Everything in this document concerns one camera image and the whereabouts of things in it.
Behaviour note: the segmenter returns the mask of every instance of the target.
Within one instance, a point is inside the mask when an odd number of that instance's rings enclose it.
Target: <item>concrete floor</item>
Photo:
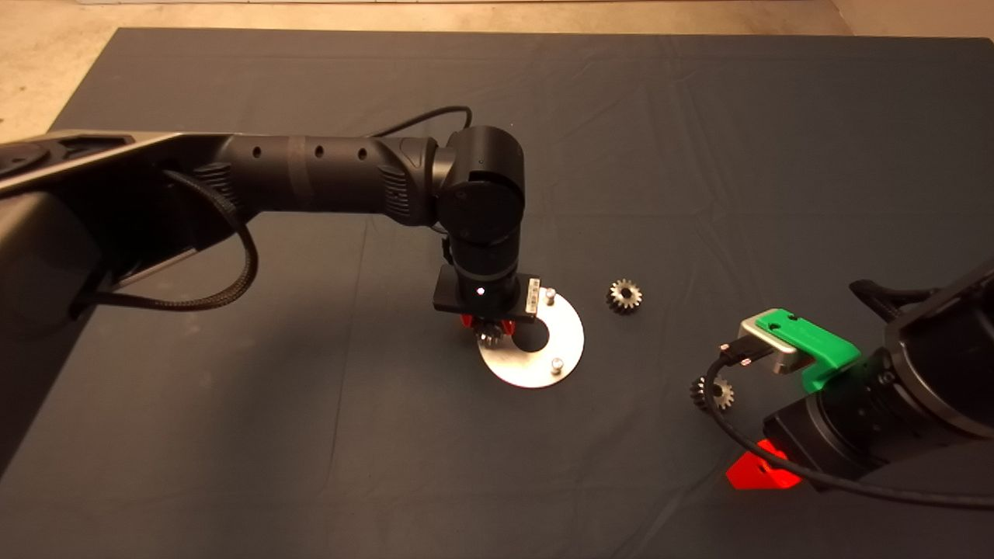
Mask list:
[[[994,2],[85,6],[0,0],[0,142],[44,132],[118,27],[994,37]]]

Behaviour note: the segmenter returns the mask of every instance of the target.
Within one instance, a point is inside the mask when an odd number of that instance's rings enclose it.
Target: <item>metal gear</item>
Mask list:
[[[618,314],[631,314],[642,304],[642,289],[630,279],[619,279],[607,291],[607,305]]]
[[[476,337],[479,338],[480,343],[487,348],[497,347],[501,338],[504,337],[504,330],[496,322],[481,321],[474,326],[473,330],[476,332]]]
[[[690,386],[690,397],[694,405],[702,412],[707,411],[708,404],[705,401],[704,377],[694,379],[694,384]],[[726,411],[736,400],[736,392],[732,389],[732,384],[725,380],[725,377],[718,375],[715,377],[715,385],[712,387],[711,397],[715,399],[715,405],[721,411]]]

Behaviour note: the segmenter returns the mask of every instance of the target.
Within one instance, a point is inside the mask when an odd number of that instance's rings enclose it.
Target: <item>black robotic arm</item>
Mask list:
[[[491,332],[502,320],[535,320],[529,289],[537,283],[518,273],[524,206],[522,148],[489,126],[460,130],[445,146],[416,137],[104,131],[0,145],[0,266],[17,278],[0,291],[0,473],[90,303],[191,310],[231,302],[254,277],[244,223],[255,215],[349,212],[439,224],[447,263],[434,306]],[[243,237],[248,261],[222,293],[157,301],[110,292],[232,233]]]

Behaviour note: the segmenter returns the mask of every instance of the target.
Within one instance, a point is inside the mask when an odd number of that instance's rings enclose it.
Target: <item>metal disc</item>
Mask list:
[[[483,362],[508,384],[521,388],[552,386],[580,363],[583,323],[570,302],[554,289],[542,287],[537,317],[549,328],[549,342],[538,351],[520,349],[511,336],[504,336],[494,347],[477,342]]]

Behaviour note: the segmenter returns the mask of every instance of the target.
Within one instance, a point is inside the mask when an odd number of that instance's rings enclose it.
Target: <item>black cloth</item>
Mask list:
[[[0,482],[4,557],[987,557],[989,513],[736,491],[688,398],[739,321],[851,339],[846,285],[990,257],[987,40],[121,30],[54,128],[357,135],[466,103],[527,157],[521,270],[579,311],[580,367],[503,384],[434,312],[438,235],[262,215],[257,284],[101,308]],[[458,115],[413,130],[444,140]],[[132,287],[227,284],[236,240]],[[645,291],[628,317],[608,285]],[[729,372],[756,436],[799,379]],[[994,492],[994,446],[868,480]]]

